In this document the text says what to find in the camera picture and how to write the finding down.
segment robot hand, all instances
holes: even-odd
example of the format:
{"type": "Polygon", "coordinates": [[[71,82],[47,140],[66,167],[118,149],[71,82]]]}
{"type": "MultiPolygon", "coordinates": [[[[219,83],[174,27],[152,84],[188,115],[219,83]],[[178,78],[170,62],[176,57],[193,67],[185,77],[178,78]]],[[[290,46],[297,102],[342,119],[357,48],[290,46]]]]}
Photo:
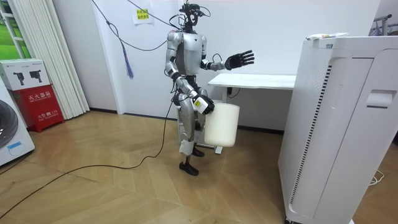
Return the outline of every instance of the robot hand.
{"type": "Polygon", "coordinates": [[[225,61],[225,68],[231,70],[233,68],[240,68],[245,65],[254,63],[254,54],[252,50],[247,52],[230,56],[225,61]]]}
{"type": "Polygon", "coordinates": [[[198,112],[207,115],[214,110],[214,102],[209,97],[204,95],[197,95],[193,98],[193,104],[198,109],[198,112]]]}

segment washing machine door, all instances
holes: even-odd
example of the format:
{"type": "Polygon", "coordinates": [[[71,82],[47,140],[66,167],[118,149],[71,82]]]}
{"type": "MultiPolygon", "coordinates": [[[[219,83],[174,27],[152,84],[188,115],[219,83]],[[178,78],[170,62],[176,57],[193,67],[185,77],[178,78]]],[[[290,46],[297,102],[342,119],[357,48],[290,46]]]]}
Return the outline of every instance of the washing machine door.
{"type": "Polygon", "coordinates": [[[14,137],[18,130],[18,115],[6,102],[0,100],[0,149],[14,137]]]}

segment white curtain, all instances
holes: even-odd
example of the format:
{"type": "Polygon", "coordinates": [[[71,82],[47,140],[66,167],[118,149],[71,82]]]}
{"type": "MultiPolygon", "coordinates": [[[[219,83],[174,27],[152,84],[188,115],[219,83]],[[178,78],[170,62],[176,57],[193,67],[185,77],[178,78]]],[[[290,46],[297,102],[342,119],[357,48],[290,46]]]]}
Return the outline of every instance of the white curtain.
{"type": "Polygon", "coordinates": [[[51,0],[8,0],[32,58],[44,61],[63,117],[89,110],[51,0]]]}

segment red and white box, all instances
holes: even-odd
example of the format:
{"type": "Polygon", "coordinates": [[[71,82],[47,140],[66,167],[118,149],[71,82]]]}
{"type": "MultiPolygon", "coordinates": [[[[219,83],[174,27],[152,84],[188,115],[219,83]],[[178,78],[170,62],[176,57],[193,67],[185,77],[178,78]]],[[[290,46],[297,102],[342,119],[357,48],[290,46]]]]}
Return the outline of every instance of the red and white box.
{"type": "Polygon", "coordinates": [[[64,123],[62,112],[51,85],[12,91],[29,131],[64,123]]]}

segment window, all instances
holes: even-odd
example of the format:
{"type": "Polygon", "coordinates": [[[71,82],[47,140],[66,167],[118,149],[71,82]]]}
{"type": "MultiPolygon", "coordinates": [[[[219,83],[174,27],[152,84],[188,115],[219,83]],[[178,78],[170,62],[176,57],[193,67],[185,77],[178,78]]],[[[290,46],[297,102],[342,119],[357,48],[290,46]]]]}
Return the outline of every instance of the window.
{"type": "Polygon", "coordinates": [[[30,54],[7,0],[0,0],[0,60],[17,58],[30,54]]]}

